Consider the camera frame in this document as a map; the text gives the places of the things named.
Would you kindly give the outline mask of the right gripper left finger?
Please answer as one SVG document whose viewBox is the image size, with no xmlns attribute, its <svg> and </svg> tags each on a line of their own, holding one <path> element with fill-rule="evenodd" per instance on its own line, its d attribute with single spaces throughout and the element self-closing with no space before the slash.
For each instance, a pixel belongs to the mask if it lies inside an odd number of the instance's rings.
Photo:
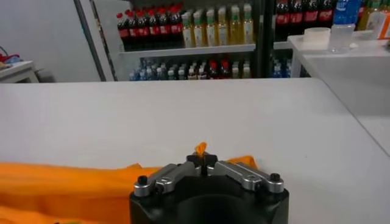
<svg viewBox="0 0 390 224">
<path fill-rule="evenodd" d="M 148 197 L 154 192 L 170 193 L 183 178 L 199 176 L 203 165 L 203 156 L 195 153 L 188 155 L 182 164 L 168 164 L 149 176 L 139 176 L 133 186 L 133 194 L 136 197 Z"/>
</svg>

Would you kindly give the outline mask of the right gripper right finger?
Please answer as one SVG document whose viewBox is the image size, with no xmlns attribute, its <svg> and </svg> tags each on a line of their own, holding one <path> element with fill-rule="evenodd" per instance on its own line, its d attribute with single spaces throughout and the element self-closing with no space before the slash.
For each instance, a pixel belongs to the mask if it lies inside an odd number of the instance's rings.
<svg viewBox="0 0 390 224">
<path fill-rule="evenodd" d="M 267 174 L 244 163 L 216 161 L 206 168 L 208 175 L 227 176 L 247 191 L 254 192 L 259 187 L 265 187 L 270 193 L 281 194 L 285 190 L 284 180 L 278 173 Z"/>
</svg>

